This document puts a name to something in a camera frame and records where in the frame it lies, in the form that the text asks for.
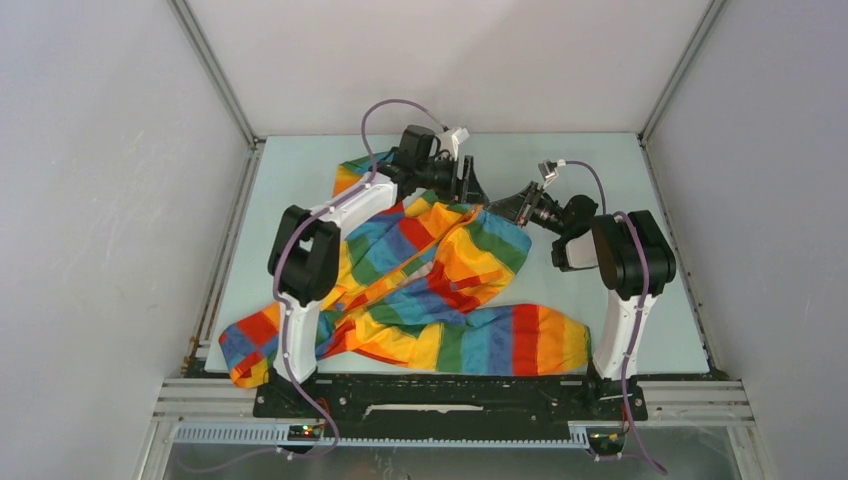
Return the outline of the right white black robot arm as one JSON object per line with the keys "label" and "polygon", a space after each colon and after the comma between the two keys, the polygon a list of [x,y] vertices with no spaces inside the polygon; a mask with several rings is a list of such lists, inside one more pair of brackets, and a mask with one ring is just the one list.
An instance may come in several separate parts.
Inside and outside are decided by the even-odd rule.
{"label": "right white black robot arm", "polygon": [[676,275],[676,259],[666,237],[647,210],[600,214],[582,194],[565,204],[536,182],[486,209],[523,227],[536,224],[558,238],[551,263],[562,272],[596,269],[608,289],[600,349],[588,363],[581,402],[585,411],[606,418],[622,397],[636,391],[637,353],[650,309]]}

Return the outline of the aluminium corner post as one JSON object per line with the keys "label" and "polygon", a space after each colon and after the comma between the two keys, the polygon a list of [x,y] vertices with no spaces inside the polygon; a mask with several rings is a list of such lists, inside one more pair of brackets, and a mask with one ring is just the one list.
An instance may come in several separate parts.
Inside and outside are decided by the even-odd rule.
{"label": "aluminium corner post", "polygon": [[241,137],[250,149],[255,149],[260,140],[252,128],[190,2],[168,0],[167,3]]}
{"label": "aluminium corner post", "polygon": [[728,0],[711,0],[707,3],[703,14],[639,132],[638,138],[643,148],[647,148],[649,145],[669,105],[685,81],[689,70],[694,65],[703,46],[708,41],[715,24],[729,4],[730,1]]}

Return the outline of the left aluminium corner post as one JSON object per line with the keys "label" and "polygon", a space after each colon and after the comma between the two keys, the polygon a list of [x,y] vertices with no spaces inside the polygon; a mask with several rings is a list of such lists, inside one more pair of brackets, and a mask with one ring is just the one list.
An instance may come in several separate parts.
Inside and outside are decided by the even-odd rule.
{"label": "left aluminium corner post", "polygon": [[255,149],[260,140],[252,128],[190,2],[168,0],[167,3],[241,137],[250,149]]}

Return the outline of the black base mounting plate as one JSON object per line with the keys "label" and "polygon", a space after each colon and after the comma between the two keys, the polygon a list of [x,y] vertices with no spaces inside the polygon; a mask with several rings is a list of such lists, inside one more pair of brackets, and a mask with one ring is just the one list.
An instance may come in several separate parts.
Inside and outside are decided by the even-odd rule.
{"label": "black base mounting plate", "polygon": [[279,375],[256,392],[261,419],[335,421],[333,436],[448,439],[565,439],[571,427],[645,421],[642,389],[591,400],[585,376],[316,373],[295,388]]}

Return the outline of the aluminium front frame rail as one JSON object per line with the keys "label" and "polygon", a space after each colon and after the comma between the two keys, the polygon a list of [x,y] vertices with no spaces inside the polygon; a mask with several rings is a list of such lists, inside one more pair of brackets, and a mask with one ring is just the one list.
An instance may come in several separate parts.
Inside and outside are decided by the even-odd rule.
{"label": "aluminium front frame rail", "polygon": [[[504,379],[429,375],[322,375],[308,394],[337,423],[363,423],[381,413],[518,414],[529,422],[614,425],[623,399],[592,400],[574,377]],[[630,394],[636,421],[652,426],[750,426],[754,414],[738,381],[651,379]],[[287,383],[239,389],[223,379],[169,379],[155,419],[319,419],[320,413]]]}

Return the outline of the right aluminium corner post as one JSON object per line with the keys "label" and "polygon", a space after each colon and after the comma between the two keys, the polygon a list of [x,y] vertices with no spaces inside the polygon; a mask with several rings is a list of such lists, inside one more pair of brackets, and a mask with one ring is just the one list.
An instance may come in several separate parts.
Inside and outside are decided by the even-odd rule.
{"label": "right aluminium corner post", "polygon": [[643,148],[647,148],[649,145],[669,105],[685,81],[689,70],[694,65],[703,46],[708,41],[715,24],[729,4],[730,1],[728,0],[711,0],[707,3],[703,14],[639,132],[638,138]]}

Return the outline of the rainbow striped jacket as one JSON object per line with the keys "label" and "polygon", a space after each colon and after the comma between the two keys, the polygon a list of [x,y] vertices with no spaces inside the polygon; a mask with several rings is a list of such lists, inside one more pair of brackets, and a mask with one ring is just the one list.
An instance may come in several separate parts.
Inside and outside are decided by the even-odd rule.
{"label": "rainbow striped jacket", "polygon": [[314,341],[326,359],[352,352],[413,370],[535,377],[591,356],[589,329],[537,304],[493,299],[525,269],[531,238],[479,206],[431,191],[358,227]]}

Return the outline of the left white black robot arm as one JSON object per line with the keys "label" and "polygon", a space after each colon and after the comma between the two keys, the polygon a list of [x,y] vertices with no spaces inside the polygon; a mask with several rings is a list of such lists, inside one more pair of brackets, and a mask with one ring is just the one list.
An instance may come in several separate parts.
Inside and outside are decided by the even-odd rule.
{"label": "left white black robot arm", "polygon": [[469,136],[464,127],[436,133],[410,125],[390,151],[389,162],[370,154],[366,171],[352,186],[322,204],[291,205],[283,212],[268,270],[281,315],[274,368],[287,380],[277,402],[290,415],[304,416],[316,403],[315,388],[304,381],[317,368],[319,311],[338,278],[342,241],[418,189],[464,199],[473,164],[471,157],[460,157],[459,149]]}

